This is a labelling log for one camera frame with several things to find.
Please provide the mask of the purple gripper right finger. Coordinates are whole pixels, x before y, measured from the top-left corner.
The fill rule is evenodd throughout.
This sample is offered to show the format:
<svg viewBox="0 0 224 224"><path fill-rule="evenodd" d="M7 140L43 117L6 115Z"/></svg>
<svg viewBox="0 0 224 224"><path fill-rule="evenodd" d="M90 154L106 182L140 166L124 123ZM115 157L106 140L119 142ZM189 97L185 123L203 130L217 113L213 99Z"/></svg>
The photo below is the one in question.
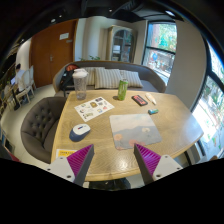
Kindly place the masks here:
<svg viewBox="0 0 224 224"><path fill-rule="evenodd" d="M139 144L134 144L134 155L145 185L182 169L169 155L160 156Z"/></svg>

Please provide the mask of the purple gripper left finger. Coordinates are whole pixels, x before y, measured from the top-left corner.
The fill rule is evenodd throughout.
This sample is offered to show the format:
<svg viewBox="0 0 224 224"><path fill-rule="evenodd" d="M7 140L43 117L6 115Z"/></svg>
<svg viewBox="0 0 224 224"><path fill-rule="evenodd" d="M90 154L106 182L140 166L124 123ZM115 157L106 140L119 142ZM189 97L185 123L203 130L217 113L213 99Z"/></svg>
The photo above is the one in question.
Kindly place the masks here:
<svg viewBox="0 0 224 224"><path fill-rule="evenodd" d="M86 146L68 157L59 156L46 170L76 185L82 186L92 158L94 145Z"/></svg>

